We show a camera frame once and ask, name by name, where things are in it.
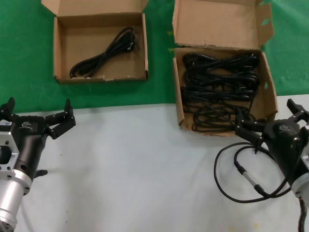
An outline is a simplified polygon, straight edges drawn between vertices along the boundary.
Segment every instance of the open cardboard box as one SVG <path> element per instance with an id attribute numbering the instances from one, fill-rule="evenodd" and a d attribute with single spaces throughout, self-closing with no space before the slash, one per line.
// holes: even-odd
<path id="1" fill-rule="evenodd" d="M 259 75 L 260 86 L 250 113 L 257 119 L 274 120 L 278 112 L 275 85 L 267 58 L 259 49 L 274 34 L 272 13 L 270 4 L 261 3 L 262 0 L 175 0 L 175 43 L 190 46 L 176 48 L 173 59 L 177 117 L 181 129 L 192 131 L 193 124 L 192 114 L 183 112 L 180 91 L 180 86 L 184 85 L 183 56 L 187 53 L 204 53 L 215 58 L 247 52 L 257 54 L 260 62 L 255 72 Z M 235 132 L 202 134 L 233 136 Z"/>
<path id="2" fill-rule="evenodd" d="M 146 80 L 145 15 L 148 0 L 42 0 L 55 16 L 54 77 L 60 84 Z M 92 78 L 70 78 L 78 62 L 106 50 L 125 27 L 135 30 L 137 47 L 109 60 Z"/>

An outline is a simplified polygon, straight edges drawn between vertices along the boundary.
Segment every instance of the white tabletop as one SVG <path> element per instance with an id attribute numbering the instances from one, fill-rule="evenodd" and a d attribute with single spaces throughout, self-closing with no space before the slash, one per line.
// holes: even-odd
<path id="1" fill-rule="evenodd" d="M 291 96 L 309 109 L 309 95 Z M 291 115 L 278 97 L 277 118 Z M 225 198 L 213 179 L 223 147 L 240 138 L 180 130 L 173 104 L 75 110 L 77 126 L 48 139 L 39 169 L 17 215 L 16 232 L 296 232 L 293 193 L 261 203 Z M 238 199 L 260 197 L 222 154 L 218 177 Z M 265 155 L 245 151 L 240 163 L 268 192 L 283 176 Z"/>

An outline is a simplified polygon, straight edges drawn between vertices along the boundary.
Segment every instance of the cardboard box lid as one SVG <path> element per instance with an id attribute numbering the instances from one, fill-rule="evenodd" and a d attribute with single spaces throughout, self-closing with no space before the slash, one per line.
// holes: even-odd
<path id="1" fill-rule="evenodd" d="M 57 16 L 141 13 L 148 0 L 42 0 Z"/>
<path id="2" fill-rule="evenodd" d="M 175 43 L 259 49 L 273 35 L 270 3 L 263 0 L 175 0 Z"/>

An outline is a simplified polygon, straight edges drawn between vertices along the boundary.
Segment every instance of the green backdrop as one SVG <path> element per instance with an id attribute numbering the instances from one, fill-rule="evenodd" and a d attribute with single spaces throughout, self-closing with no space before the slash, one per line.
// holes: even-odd
<path id="1" fill-rule="evenodd" d="M 272 0 L 275 36 L 264 46 L 278 95 L 309 93 L 308 0 Z M 60 86 L 53 78 L 53 18 L 40 0 L 0 0 L 0 102 L 15 112 L 173 103 L 173 0 L 150 0 L 146 13 L 149 79 Z"/>

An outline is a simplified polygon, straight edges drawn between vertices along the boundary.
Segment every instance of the bundle of black cables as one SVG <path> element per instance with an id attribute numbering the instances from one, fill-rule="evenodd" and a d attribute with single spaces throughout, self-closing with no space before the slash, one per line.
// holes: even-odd
<path id="1" fill-rule="evenodd" d="M 185 85 L 181 87 L 181 96 L 184 112 L 193 114 L 193 131 L 234 131 L 237 109 L 243 112 L 245 119 L 255 120 L 250 114 L 259 85 L 259 78 L 253 71 L 258 65 L 255 54 L 216 59 L 190 53 L 183 57 L 183 62 L 187 70 L 183 75 Z M 225 70 L 228 74 L 217 74 L 217 70 Z M 250 102 L 250 106 L 239 106 L 231 101 Z"/>
<path id="2" fill-rule="evenodd" d="M 105 52 L 74 65 L 70 71 L 70 77 L 76 77 L 76 73 L 92 77 L 108 60 L 121 53 L 131 52 L 134 48 L 135 31 L 132 27 L 125 28 L 119 32 Z"/>
<path id="3" fill-rule="evenodd" d="M 273 161 L 274 158 L 271 156 L 271 154 L 269 153 L 269 151 L 263 147 L 255 147 L 253 144 L 248 143 L 248 142 L 242 142 L 242 143 L 236 143 L 236 144 L 232 144 L 229 145 L 225 148 L 223 148 L 222 150 L 219 151 L 219 153 L 216 156 L 215 162 L 214 162 L 214 167 L 213 167 L 213 176 L 214 176 L 214 180 L 217 184 L 218 189 L 220 190 L 220 192 L 227 197 L 228 199 L 237 202 L 237 203 L 254 203 L 254 202 L 261 202 L 270 198 L 278 198 L 281 197 L 283 195 L 285 195 L 286 193 L 288 193 L 289 191 L 291 191 L 291 188 L 287 188 L 286 190 L 282 191 L 281 193 L 279 193 L 283 187 L 286 185 L 286 183 L 288 182 L 288 180 L 291 178 L 291 176 L 294 174 L 294 172 L 296 171 L 298 164 L 301 160 L 301 156 L 299 156 L 295 162 L 295 164 L 293 165 L 293 168 L 291 169 L 291 172 L 285 177 L 285 179 L 282 181 L 282 183 L 279 185 L 279 187 L 273 191 L 272 193 L 266 193 L 264 191 L 264 189 L 259 185 L 256 184 L 250 177 L 250 183 L 253 185 L 254 189 L 260 194 L 262 195 L 261 198 L 257 198 L 257 199 L 252 199 L 252 200 L 239 200 L 239 199 L 235 199 L 233 197 L 231 197 L 230 195 L 228 195 L 220 186 L 219 181 L 218 181 L 218 177 L 217 177 L 217 164 L 218 164 L 218 159 L 220 157 L 220 155 L 227 149 L 234 147 L 234 146 L 238 146 L 238 145 L 246 145 L 242 148 L 240 148 L 234 155 L 234 165 L 236 166 L 237 170 L 239 171 L 239 173 L 241 175 L 243 175 L 244 177 L 248 178 L 248 174 L 247 174 L 247 170 L 240 165 L 240 163 L 237 161 L 237 157 L 239 155 L 239 153 L 245 149 L 249 149 L 249 148 L 253 148 L 255 149 L 255 152 L 260 151 L 264 154 L 266 154 L 267 156 L 269 156 Z M 299 222 L 298 222 L 298 231 L 299 232 L 305 232 L 305 219 L 307 216 L 307 207 L 304 203 L 304 201 L 302 199 L 299 199 L 299 203 L 300 203 L 300 209 L 301 209 L 301 214 L 300 214 L 300 218 L 299 218 Z"/>

